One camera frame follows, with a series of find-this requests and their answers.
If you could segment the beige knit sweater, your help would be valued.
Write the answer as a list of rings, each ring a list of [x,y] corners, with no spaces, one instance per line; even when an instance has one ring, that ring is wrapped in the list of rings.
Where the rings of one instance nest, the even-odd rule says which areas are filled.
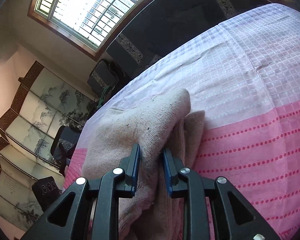
[[[93,129],[82,167],[85,178],[96,179],[114,169],[141,147],[136,194],[119,201],[120,239],[181,239],[183,201],[170,198],[159,154],[168,148],[192,167],[204,131],[204,111],[191,111],[190,95],[176,89],[133,109],[111,108]]]

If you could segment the black chair near screen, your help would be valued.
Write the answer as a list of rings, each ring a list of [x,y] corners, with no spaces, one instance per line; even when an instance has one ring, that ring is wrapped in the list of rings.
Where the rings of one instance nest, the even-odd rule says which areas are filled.
[[[61,126],[53,140],[50,153],[61,166],[71,159],[77,146],[82,129],[75,126]]]

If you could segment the painted folding screen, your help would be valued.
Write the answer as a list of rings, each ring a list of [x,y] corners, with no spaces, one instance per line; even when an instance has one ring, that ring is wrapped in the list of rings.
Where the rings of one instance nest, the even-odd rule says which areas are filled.
[[[52,149],[62,126],[83,128],[94,102],[39,62],[19,79],[10,108],[0,118],[0,216],[26,231],[42,215],[32,185],[52,177],[63,188]]]

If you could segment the pink checked bedspread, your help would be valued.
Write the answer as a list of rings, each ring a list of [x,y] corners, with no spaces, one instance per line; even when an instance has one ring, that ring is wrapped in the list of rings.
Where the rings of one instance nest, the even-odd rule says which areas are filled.
[[[193,168],[228,178],[281,239],[300,228],[300,12],[271,3],[203,32],[130,81],[85,125],[64,186],[81,175],[110,107],[189,91],[205,125]]]

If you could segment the dark headboard with floral strips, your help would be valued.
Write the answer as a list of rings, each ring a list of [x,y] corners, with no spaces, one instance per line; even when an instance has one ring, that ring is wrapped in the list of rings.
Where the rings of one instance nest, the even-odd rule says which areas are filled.
[[[252,0],[154,0],[126,25],[106,52],[127,72],[150,66],[251,6]]]

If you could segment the barred window wooden frame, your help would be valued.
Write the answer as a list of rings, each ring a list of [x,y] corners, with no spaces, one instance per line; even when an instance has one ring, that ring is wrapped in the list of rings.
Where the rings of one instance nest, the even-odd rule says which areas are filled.
[[[27,15],[93,60],[153,0],[32,0]]]

